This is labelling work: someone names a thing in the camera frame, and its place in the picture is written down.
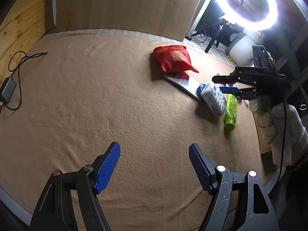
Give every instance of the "bottle cap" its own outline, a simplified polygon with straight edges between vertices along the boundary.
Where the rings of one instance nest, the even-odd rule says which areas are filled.
[[[235,128],[236,120],[233,118],[227,118],[226,123],[224,124],[224,128],[228,131],[232,131]]]

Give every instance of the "qr code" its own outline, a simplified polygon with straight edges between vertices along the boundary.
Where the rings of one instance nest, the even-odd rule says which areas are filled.
[[[175,61],[187,61],[186,57],[181,51],[170,51],[170,53]]]

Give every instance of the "blue gripper pad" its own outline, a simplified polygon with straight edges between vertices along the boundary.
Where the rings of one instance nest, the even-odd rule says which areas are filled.
[[[200,158],[198,152],[195,150],[193,145],[189,146],[188,155],[193,165],[193,168],[198,176],[202,189],[207,191],[210,195],[213,195],[214,188],[212,186],[210,174],[205,168],[202,159]]]
[[[120,144],[117,143],[112,148],[108,157],[104,161],[101,169],[97,173],[97,182],[94,187],[97,194],[99,194],[102,190],[107,188],[108,182],[120,158],[120,154],[121,154]]]

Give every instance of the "metal screw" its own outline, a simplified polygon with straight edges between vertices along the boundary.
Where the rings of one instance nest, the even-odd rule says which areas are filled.
[[[52,172],[52,175],[53,176],[58,176],[60,173],[61,173],[60,170],[55,170],[55,171]]]
[[[217,170],[220,171],[220,172],[223,172],[223,171],[226,170],[226,168],[224,166],[219,165],[219,166],[217,166]]]
[[[249,175],[252,176],[252,177],[255,177],[257,175],[257,173],[253,170],[250,170]]]
[[[88,164],[84,166],[84,171],[90,171],[92,169],[92,165]]]

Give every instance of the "gray device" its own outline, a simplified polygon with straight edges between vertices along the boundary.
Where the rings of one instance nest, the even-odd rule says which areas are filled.
[[[12,94],[16,88],[16,82],[13,77],[5,78],[1,88],[0,88],[0,101],[4,104],[8,104],[12,97]]]

